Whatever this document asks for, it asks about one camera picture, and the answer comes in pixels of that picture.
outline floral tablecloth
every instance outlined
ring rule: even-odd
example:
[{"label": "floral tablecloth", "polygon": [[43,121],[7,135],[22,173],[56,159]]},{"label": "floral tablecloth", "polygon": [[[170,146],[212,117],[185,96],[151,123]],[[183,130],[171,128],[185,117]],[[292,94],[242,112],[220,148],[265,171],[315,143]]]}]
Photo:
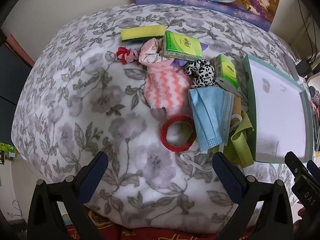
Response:
[{"label": "floral tablecloth", "polygon": [[[43,50],[26,81],[12,126],[21,155],[48,181],[75,175],[99,151],[109,167],[91,209],[128,228],[160,227],[194,233],[219,232],[236,205],[214,171],[204,172],[163,147],[163,109],[150,109],[143,94],[146,71],[122,65],[115,52],[123,28],[162,24],[197,37],[209,47],[204,57],[223,53],[236,66],[247,110],[242,59],[252,54],[289,74],[289,46],[272,33],[223,13],[191,6],[124,5],[81,17],[62,27]],[[203,165],[206,157],[194,161]],[[293,177],[284,164],[255,163],[244,169],[259,181],[282,179],[291,204]],[[257,208],[252,222],[257,218]]]}]

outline purple cloth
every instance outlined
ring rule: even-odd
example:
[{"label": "purple cloth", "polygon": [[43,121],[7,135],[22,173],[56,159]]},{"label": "purple cloth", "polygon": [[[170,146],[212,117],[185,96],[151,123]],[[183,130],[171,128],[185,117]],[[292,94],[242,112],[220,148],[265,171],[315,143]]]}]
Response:
[{"label": "purple cloth", "polygon": [[[200,45],[201,45],[201,49],[202,51],[204,51],[207,47],[208,47],[208,44],[204,44],[202,42],[200,42]],[[172,62],[172,66],[174,67],[181,67],[181,66],[184,66],[188,63],[189,61],[187,60],[183,60],[183,59],[175,59],[173,62]]]}]

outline blue gripper pad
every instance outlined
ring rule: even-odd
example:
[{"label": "blue gripper pad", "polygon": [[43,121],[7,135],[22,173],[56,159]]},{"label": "blue gripper pad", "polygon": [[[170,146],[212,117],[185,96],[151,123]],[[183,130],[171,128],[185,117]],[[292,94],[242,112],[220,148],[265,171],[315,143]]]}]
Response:
[{"label": "blue gripper pad", "polygon": [[307,162],[307,169],[315,180],[320,183],[320,170],[312,160]]},{"label": "blue gripper pad", "polygon": [[233,203],[241,204],[245,195],[245,189],[239,182],[239,180],[243,180],[245,183],[245,176],[242,172],[237,167],[233,166],[221,152],[213,155],[212,167],[228,193],[231,201]]},{"label": "blue gripper pad", "polygon": [[81,182],[78,191],[78,200],[80,204],[88,203],[95,192],[100,180],[108,168],[108,155],[102,153],[94,166],[88,171],[87,176]]}]

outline tray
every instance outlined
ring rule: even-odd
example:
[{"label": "tray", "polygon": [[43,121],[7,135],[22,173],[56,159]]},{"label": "tray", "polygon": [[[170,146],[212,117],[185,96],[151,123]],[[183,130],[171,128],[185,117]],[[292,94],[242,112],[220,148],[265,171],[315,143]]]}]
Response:
[{"label": "tray", "polygon": [[302,162],[312,159],[313,121],[305,89],[277,68],[251,55],[248,73],[249,118],[254,132],[247,141],[257,162],[284,163],[292,151]]}]

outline green cloth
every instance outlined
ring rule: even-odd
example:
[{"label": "green cloth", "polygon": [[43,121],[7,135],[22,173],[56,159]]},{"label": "green cloth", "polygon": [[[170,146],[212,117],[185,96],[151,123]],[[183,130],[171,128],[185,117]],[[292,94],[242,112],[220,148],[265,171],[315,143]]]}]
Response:
[{"label": "green cloth", "polygon": [[[228,144],[224,147],[223,154],[231,162],[239,164],[242,168],[253,164],[253,158],[247,144],[247,135],[253,132],[250,119],[245,111],[241,112],[242,122],[236,131],[230,133]],[[219,151],[219,145],[209,149],[209,153]]]}]

